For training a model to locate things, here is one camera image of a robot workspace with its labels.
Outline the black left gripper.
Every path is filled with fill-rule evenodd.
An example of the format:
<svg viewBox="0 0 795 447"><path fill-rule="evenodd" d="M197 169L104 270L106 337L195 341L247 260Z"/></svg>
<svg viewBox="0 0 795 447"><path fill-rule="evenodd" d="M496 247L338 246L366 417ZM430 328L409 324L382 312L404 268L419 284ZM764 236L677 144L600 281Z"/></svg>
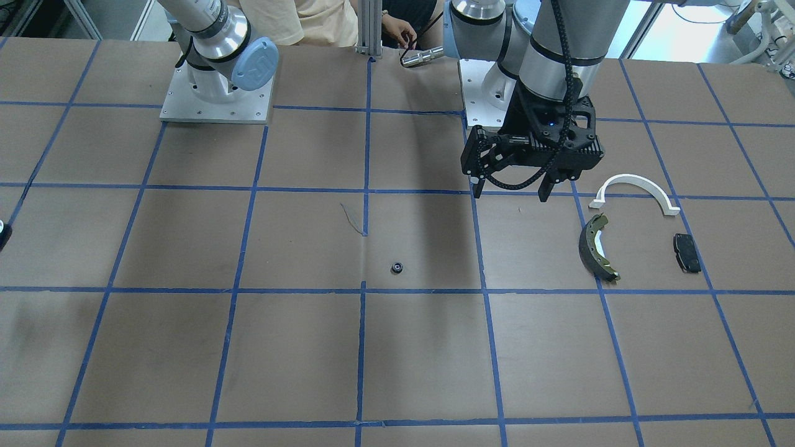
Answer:
<svg viewBox="0 0 795 447"><path fill-rule="evenodd" d="M589 96L576 97L567 110L565 102L532 93L522 83L514 88L504 124L498 131L472 127L461 155L461 171L472 177L472 192L479 199L489 174L509 165L543 167L556 155L538 187L545 203L557 180L579 178L604 158L596 135L594 106Z"/></svg>

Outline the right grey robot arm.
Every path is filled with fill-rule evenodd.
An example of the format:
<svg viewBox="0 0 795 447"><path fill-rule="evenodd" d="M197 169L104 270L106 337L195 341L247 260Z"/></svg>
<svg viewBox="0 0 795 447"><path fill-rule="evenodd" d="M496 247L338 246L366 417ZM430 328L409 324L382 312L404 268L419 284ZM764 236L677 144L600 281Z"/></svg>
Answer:
<svg viewBox="0 0 795 447"><path fill-rule="evenodd" d="M225 1L161 1L182 55L199 73L215 73L242 91L264 87L276 74L279 51L253 28L241 8Z"/></svg>

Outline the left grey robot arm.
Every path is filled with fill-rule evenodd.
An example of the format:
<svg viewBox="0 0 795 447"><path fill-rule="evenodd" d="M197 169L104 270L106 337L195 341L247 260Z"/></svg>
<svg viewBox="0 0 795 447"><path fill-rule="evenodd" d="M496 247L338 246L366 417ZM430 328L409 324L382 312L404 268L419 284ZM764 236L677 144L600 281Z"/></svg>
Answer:
<svg viewBox="0 0 795 447"><path fill-rule="evenodd" d="M514 80L497 131L471 128L461 171L479 198L486 182L516 191L539 182L545 202L604 158L589 97L627 1L448 1L451 58L492 60Z"/></svg>

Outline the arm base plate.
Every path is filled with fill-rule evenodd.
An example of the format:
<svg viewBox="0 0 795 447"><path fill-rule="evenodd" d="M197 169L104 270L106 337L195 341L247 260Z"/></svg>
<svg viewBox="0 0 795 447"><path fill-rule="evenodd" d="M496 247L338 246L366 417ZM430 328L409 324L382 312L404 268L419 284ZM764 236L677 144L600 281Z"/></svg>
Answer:
<svg viewBox="0 0 795 447"><path fill-rule="evenodd" d="M459 60L459 69L466 127L482 125L486 130L499 130L505 123L515 80L491 60Z"/></svg>
<svg viewBox="0 0 795 447"><path fill-rule="evenodd" d="M253 91L233 85L205 63L198 54L181 55L161 106L163 122L180 124L266 125L271 110L275 77Z"/></svg>

